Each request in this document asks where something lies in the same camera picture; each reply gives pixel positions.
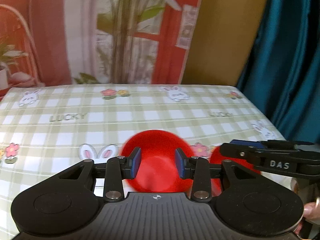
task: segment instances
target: checkered tablecloth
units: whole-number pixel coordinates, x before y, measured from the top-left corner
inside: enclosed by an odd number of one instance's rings
[[[10,205],[19,192],[78,163],[86,149],[94,158],[105,149],[112,149],[109,157],[115,156],[128,138],[148,129],[170,131],[190,145],[207,146],[207,157],[211,147],[232,139],[283,139],[234,87],[12,88],[0,103],[0,240],[18,232]],[[95,194],[101,195],[102,187]]]

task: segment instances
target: cartoon bunny print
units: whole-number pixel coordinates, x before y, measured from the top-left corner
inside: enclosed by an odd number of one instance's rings
[[[166,91],[168,97],[176,102],[179,102],[181,100],[188,100],[189,96],[181,91],[181,89],[177,86],[173,86],[173,87],[161,87],[162,91]]]
[[[256,131],[261,133],[265,137],[266,140],[276,139],[276,135],[274,134],[274,132],[272,132],[268,128],[266,128],[265,125],[260,120],[257,121],[257,124],[252,123],[252,126]]]
[[[97,154],[95,148],[90,144],[79,146],[79,158],[81,160],[92,159],[94,163],[106,163],[109,158],[118,155],[118,146],[114,144],[103,147]]]
[[[23,98],[19,101],[19,106],[31,105],[38,100],[39,89],[35,91],[24,92]]]

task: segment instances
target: screw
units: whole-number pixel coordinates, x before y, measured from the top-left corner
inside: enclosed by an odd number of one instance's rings
[[[209,197],[209,193],[204,191],[204,190],[199,190],[199,191],[196,191],[194,194],[193,194],[196,198],[200,198],[200,199],[206,199]]]
[[[119,199],[121,197],[121,193],[119,191],[111,190],[106,193],[106,197],[109,199]]]

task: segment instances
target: fingernail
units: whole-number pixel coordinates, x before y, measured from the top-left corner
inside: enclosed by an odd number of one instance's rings
[[[305,205],[303,210],[303,216],[304,217],[309,216],[312,213],[314,208],[315,208],[315,203]]]

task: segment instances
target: teal curtain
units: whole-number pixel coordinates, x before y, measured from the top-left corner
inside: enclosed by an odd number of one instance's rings
[[[268,0],[237,87],[287,140],[320,143],[319,0]]]

